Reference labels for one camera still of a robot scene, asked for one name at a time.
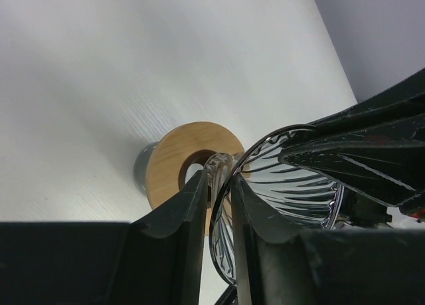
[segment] white wall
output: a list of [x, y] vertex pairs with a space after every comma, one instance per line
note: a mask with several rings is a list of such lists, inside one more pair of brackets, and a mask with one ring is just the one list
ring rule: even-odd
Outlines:
[[316, 0], [358, 101], [425, 67], [424, 0]]
[[132, 221], [134, 159], [172, 128], [250, 146], [354, 102], [314, 0], [0, 0], [0, 220]]

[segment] wood grain texture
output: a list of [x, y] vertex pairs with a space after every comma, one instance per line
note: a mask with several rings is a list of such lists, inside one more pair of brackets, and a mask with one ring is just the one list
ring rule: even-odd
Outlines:
[[[243, 152], [239, 139], [225, 127], [213, 122], [191, 122], [171, 130], [157, 144], [146, 169], [146, 192], [151, 207], [157, 208], [181, 190], [182, 167], [196, 153], [235, 154]], [[211, 209], [207, 211], [205, 235], [209, 232]]]
[[2, 221], [134, 221], [134, 161], [173, 128], [248, 148], [355, 103], [314, 0], [0, 0], [0, 29]]

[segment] clear glass cone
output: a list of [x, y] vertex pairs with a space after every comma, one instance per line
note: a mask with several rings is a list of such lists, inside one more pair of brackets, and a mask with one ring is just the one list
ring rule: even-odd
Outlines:
[[278, 130], [245, 153], [217, 153], [205, 164], [214, 207], [210, 252], [219, 274], [229, 284], [235, 281], [235, 266], [231, 193], [224, 187], [237, 173], [260, 199], [291, 221], [312, 229], [330, 229], [335, 222], [344, 187], [316, 172], [278, 162], [282, 144], [295, 131], [299, 130]]

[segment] wooden ring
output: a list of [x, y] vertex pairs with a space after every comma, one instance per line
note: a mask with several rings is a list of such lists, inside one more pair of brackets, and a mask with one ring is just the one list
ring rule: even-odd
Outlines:
[[[152, 209], [157, 208], [185, 184], [191, 164], [205, 162], [215, 153], [243, 152], [239, 139], [225, 127], [212, 122], [193, 122], [170, 131], [157, 144], [146, 168], [146, 193]], [[207, 210], [205, 235], [211, 209]]]

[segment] light purple wall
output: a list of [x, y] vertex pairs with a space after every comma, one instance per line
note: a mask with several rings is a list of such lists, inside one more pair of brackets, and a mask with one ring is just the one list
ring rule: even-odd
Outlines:
[[315, 0], [357, 100], [425, 67], [425, 0]]

